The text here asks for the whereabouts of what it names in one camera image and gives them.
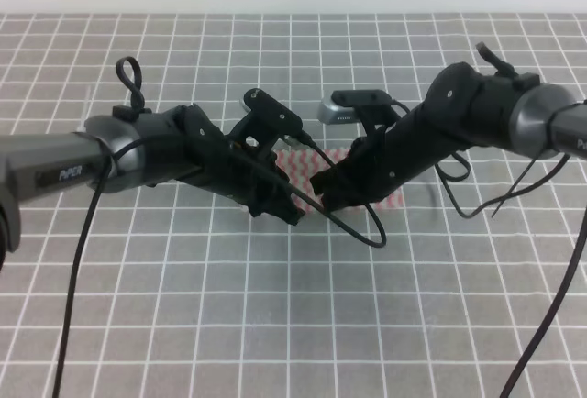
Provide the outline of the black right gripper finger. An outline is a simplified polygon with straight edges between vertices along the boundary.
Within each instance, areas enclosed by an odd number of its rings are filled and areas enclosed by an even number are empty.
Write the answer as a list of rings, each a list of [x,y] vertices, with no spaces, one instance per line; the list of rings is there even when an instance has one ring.
[[[322,206],[328,212],[335,212],[358,205],[358,198],[352,193],[324,192],[321,197]]]
[[[314,194],[346,192],[349,189],[345,171],[338,164],[314,174],[310,178],[310,183]]]

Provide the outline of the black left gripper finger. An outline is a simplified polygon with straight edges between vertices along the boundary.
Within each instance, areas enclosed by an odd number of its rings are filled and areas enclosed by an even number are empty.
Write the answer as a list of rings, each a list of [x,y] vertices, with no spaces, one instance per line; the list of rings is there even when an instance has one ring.
[[[253,217],[263,214],[274,216],[292,226],[296,226],[305,215],[305,211],[299,208],[289,196],[278,196],[276,199],[253,198],[249,204],[249,213]]]
[[[267,172],[256,175],[256,198],[259,201],[272,201],[281,198],[281,194],[289,196],[283,189],[283,182],[290,182],[289,176],[277,164],[278,155],[271,151],[256,154],[256,161],[260,167]]]

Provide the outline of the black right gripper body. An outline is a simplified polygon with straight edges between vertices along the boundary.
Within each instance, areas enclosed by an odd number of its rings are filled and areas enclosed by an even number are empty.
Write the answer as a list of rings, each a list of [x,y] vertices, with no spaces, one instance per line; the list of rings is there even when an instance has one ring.
[[[379,202],[404,183],[463,149],[463,140],[432,123],[421,104],[393,127],[377,130],[349,151],[338,167],[344,185],[340,208]]]

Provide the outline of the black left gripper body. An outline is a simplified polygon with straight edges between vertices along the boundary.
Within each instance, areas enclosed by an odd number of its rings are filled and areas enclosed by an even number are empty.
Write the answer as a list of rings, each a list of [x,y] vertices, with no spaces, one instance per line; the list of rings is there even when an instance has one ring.
[[[248,113],[229,134],[223,133],[198,105],[181,106],[173,123],[187,137],[183,152],[195,165],[179,182],[225,196],[249,209],[256,198],[256,173],[267,174],[256,154],[271,152],[279,137]]]

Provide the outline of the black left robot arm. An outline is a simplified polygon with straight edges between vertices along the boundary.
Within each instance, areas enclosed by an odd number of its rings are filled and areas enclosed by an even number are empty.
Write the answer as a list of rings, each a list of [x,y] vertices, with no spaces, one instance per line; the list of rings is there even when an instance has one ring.
[[[1,137],[1,252],[17,250],[22,222],[19,206],[70,187],[96,187],[104,167],[111,168],[105,193],[178,181],[245,205],[252,216],[268,214],[295,225],[304,212],[291,192],[262,176],[287,175],[276,164],[273,129],[260,131],[258,119],[245,118],[257,147],[247,135],[225,135],[197,105],[163,113],[137,113],[125,106],[110,116],[94,116],[82,132]],[[231,158],[247,155],[260,171]]]

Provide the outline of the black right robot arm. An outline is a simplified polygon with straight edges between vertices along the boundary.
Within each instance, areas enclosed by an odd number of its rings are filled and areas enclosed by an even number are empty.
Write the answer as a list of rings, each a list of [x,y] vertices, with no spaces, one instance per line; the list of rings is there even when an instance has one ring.
[[[467,62],[444,68],[414,109],[383,90],[338,90],[323,99],[325,125],[360,123],[356,139],[336,165],[310,183],[329,211],[380,202],[423,171],[472,147],[507,150],[531,160],[558,153],[586,156],[586,104],[564,87],[518,73],[484,43],[476,46],[496,70],[475,71]]]

